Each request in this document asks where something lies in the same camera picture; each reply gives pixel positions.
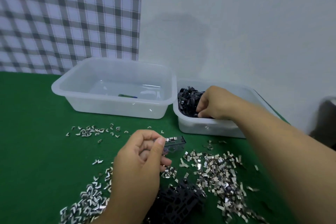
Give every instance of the translucent plastic bin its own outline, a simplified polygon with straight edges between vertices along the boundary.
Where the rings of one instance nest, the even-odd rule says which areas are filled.
[[[243,85],[227,82],[179,79],[177,81],[177,92],[179,92],[181,88],[187,88],[188,86],[194,87],[198,91],[205,91],[212,85],[225,88],[251,103],[264,107],[270,113],[277,116],[272,108],[269,107],[269,105],[253,89]],[[185,116],[179,111],[177,99],[174,101],[173,108],[175,114],[178,116],[179,128],[183,133],[245,138],[238,126],[231,120],[191,118]]]
[[[51,89],[79,112],[152,119],[162,118],[177,99],[176,75],[170,68],[109,58],[81,61]]]

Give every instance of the forearm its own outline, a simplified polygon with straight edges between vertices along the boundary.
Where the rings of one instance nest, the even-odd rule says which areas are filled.
[[[335,223],[336,153],[262,107],[243,101],[232,120],[303,223]]]

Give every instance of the checkered board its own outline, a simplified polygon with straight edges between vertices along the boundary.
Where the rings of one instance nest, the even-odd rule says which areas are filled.
[[[0,0],[0,71],[63,74],[88,57],[138,60],[141,0]]]

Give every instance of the empty plastic bin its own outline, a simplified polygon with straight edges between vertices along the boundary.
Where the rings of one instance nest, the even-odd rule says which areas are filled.
[[[176,76],[170,68],[109,58],[79,62],[51,89],[79,112],[153,119],[162,118],[177,99]]]
[[[177,81],[176,90],[177,92],[179,92],[181,88],[187,88],[188,86],[191,86],[198,91],[205,91],[208,89],[208,87],[212,85],[225,88],[231,93],[251,103],[264,107],[270,113],[278,117],[278,115],[256,93],[255,90],[243,85],[232,84],[227,82],[210,82],[205,80],[179,79]],[[231,120],[191,118],[185,116],[179,110],[177,99],[174,101],[173,108],[175,114],[178,116],[179,128],[183,133],[245,138],[244,134],[241,132],[238,126]]]

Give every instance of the green felt tablecloth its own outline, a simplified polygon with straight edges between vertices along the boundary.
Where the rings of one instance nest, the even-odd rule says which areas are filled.
[[[78,202],[86,184],[93,181],[94,175],[104,173],[129,136],[148,126],[158,132],[163,130],[166,137],[183,135],[188,152],[193,149],[204,152],[203,145],[211,140],[212,154],[229,150],[242,155],[247,170],[238,167],[237,179],[244,186],[260,189],[259,192],[246,189],[248,206],[270,223],[296,223],[245,139],[184,134],[179,130],[172,105],[159,120],[76,112],[65,97],[51,91],[57,78],[57,75],[0,72],[2,223],[58,223],[60,209]],[[120,126],[122,131],[128,130],[129,134],[122,133],[120,138],[109,133],[90,138],[77,137],[74,133],[65,136],[72,126],[108,128],[110,123]],[[98,144],[98,139],[103,139],[102,143]],[[227,144],[216,143],[223,139]],[[178,169],[178,178],[188,171],[179,167],[183,154],[180,151],[169,156]],[[93,166],[97,158],[104,162]],[[162,178],[162,183],[174,181]],[[224,223],[221,210],[216,208],[217,198],[208,195],[204,212],[194,212],[187,223]],[[232,223],[245,221],[235,216]]]

